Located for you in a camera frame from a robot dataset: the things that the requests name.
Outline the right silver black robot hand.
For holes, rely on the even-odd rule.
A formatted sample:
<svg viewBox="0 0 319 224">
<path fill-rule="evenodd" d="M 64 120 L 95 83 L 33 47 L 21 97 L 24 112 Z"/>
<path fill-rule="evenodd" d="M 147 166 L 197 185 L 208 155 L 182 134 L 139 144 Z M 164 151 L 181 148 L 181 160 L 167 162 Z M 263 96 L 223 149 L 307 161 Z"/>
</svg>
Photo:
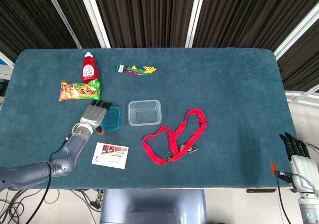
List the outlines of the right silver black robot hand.
<svg viewBox="0 0 319 224">
<path fill-rule="evenodd" d="M 280 134 L 290 164 L 290 172 L 279 171 L 275 163 L 271 163 L 273 175 L 288 183 L 299 193 L 311 193 L 319 196 L 319 170 L 310 157 L 309 148 L 319 149 L 311 143 L 299 140 L 289 133 Z"/>
</svg>

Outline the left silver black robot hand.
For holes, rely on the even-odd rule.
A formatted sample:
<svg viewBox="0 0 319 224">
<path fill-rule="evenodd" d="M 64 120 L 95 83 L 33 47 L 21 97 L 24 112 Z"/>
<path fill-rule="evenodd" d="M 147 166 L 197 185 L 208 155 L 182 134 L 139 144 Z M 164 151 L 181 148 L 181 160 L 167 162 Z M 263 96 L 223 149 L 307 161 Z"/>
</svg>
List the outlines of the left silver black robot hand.
<svg viewBox="0 0 319 224">
<path fill-rule="evenodd" d="M 88 123 L 98 134 L 103 134 L 104 131 L 102 131 L 101 123 L 111 106 L 112 103 L 104 102 L 102 100 L 93 100 L 82 114 L 80 122 Z"/>
</svg>

